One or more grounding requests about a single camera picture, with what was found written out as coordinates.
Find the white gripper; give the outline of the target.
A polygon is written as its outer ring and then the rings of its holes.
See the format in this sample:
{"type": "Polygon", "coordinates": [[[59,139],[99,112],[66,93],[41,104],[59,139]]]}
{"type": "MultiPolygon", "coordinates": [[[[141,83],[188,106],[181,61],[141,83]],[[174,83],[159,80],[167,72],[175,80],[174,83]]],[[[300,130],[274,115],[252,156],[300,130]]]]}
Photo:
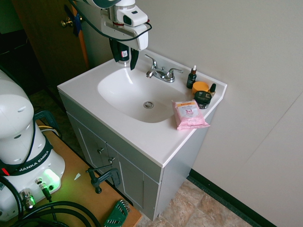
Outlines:
{"type": "MultiPolygon", "coordinates": [[[[115,39],[122,40],[120,41],[122,44],[131,47],[130,49],[131,70],[135,69],[139,57],[139,51],[144,50],[148,47],[148,32],[145,32],[144,34],[137,37],[139,34],[143,33],[146,30],[147,30],[147,26],[145,24],[136,27],[132,27],[126,24],[124,24],[123,26],[116,26],[108,18],[107,14],[101,15],[101,32],[115,39]]],[[[115,62],[118,62],[119,61],[118,42],[116,40],[109,39],[109,43],[115,62]]]]}

